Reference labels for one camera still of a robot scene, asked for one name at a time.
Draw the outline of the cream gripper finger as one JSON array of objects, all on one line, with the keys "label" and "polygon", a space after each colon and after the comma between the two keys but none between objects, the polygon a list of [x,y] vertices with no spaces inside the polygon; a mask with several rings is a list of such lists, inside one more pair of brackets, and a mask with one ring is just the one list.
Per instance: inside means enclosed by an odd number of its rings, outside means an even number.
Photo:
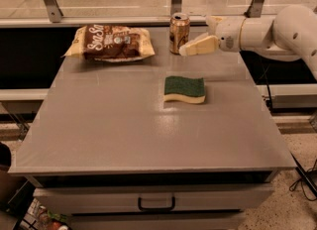
[{"label": "cream gripper finger", "polygon": [[208,16],[206,18],[206,24],[209,28],[209,32],[214,34],[216,32],[216,28],[220,22],[224,20],[223,17],[220,16]]},{"label": "cream gripper finger", "polygon": [[214,35],[204,33],[187,42],[179,48],[179,54],[184,57],[214,53],[219,49],[219,39]]}]

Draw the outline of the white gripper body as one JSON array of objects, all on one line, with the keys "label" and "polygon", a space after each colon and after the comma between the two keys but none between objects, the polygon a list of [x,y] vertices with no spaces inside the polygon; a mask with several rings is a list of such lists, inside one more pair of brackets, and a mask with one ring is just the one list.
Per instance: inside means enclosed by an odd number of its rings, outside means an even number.
[{"label": "white gripper body", "polygon": [[240,35],[244,24],[244,17],[225,17],[216,27],[216,36],[220,41],[220,50],[224,52],[238,52]]}]

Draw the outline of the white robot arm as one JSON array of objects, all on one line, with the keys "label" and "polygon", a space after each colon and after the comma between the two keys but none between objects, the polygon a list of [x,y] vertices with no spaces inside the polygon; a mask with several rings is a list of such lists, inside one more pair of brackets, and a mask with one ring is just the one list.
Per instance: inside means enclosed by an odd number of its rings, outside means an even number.
[{"label": "white robot arm", "polygon": [[250,51],[280,61],[302,59],[317,78],[317,14],[290,5],[275,16],[206,18],[208,31],[181,46],[182,56]]}]

